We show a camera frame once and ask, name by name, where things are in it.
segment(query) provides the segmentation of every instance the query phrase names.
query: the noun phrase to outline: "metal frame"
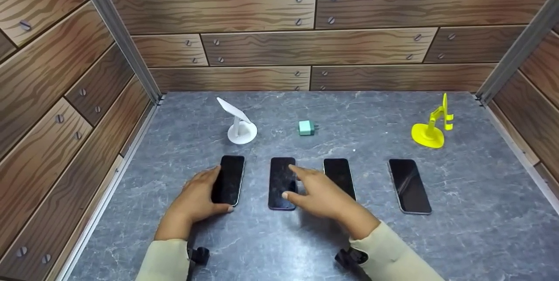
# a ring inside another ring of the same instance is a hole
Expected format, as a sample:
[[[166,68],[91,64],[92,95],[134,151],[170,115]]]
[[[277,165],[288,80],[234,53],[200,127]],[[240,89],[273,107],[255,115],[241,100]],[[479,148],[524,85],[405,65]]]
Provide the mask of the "metal frame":
[[[547,0],[477,90],[476,96],[484,106],[493,100],[497,92],[537,48],[557,21],[559,21],[559,0]]]
[[[124,57],[132,67],[132,70],[140,80],[142,86],[146,90],[153,104],[158,104],[161,100],[161,92],[155,83],[144,59],[140,55],[136,44],[130,37],[130,33],[126,29],[122,18],[118,15],[118,11],[112,4],[111,0],[91,0],[99,15],[103,19],[110,34],[114,37],[114,41],[120,47]]]

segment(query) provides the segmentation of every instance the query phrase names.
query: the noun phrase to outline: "black clamp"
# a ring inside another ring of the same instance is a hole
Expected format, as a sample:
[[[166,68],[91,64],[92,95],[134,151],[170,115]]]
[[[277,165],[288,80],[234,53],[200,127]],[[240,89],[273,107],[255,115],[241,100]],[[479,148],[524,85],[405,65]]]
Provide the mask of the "black clamp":
[[[197,265],[205,266],[210,259],[210,250],[205,247],[198,247],[197,249],[187,249],[188,258],[194,261]]]

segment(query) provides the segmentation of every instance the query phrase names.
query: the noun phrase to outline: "phone screen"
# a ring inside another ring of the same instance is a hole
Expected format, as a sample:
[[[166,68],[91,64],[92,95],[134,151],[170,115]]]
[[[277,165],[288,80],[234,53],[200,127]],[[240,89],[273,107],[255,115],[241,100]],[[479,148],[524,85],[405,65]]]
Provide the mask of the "phone screen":
[[[355,200],[355,188],[346,158],[325,158],[324,174]]]
[[[236,206],[239,202],[243,171],[243,156],[222,156],[221,170],[212,188],[211,200],[214,203],[228,203]]]
[[[272,210],[295,210],[295,205],[283,199],[286,190],[297,193],[297,178],[288,165],[295,165],[294,158],[272,158],[270,161],[270,185],[268,208]]]
[[[402,211],[431,213],[431,204],[429,204],[429,198],[427,198],[415,161],[392,158],[388,162]]]

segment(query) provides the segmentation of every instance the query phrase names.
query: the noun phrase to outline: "marble tabletop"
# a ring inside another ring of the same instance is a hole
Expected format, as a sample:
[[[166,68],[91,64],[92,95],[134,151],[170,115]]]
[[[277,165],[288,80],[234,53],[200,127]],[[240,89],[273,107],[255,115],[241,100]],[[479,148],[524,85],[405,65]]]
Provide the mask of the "marble tabletop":
[[[235,145],[232,118],[216,97],[238,106],[258,136]],[[442,99],[426,92],[171,93],[132,158],[70,280],[133,280],[159,219],[195,172],[224,154],[246,158],[239,204],[197,226],[207,247],[195,281],[356,280],[334,261],[348,237],[331,221],[267,207],[269,161],[292,156],[321,168],[347,158],[357,201],[389,224],[445,279],[559,280],[559,216],[517,161],[487,111],[468,93],[449,94],[455,128],[445,146],[419,146],[411,125],[426,122]],[[299,136],[297,122],[319,124]],[[405,215],[387,160],[412,158],[433,213]]]

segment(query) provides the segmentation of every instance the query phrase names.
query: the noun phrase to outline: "screw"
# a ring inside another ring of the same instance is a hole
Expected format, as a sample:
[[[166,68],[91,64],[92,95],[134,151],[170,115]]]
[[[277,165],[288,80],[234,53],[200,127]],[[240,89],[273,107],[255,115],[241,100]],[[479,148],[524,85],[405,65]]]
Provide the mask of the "screw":
[[[20,27],[25,31],[31,30],[31,24],[28,21],[20,20]]]
[[[50,255],[44,255],[41,259],[42,263],[44,264],[48,264],[48,262],[50,261]]]
[[[26,253],[28,253],[28,248],[27,248],[27,247],[20,247],[20,248],[16,251],[16,256],[17,256],[17,257],[23,257]]]

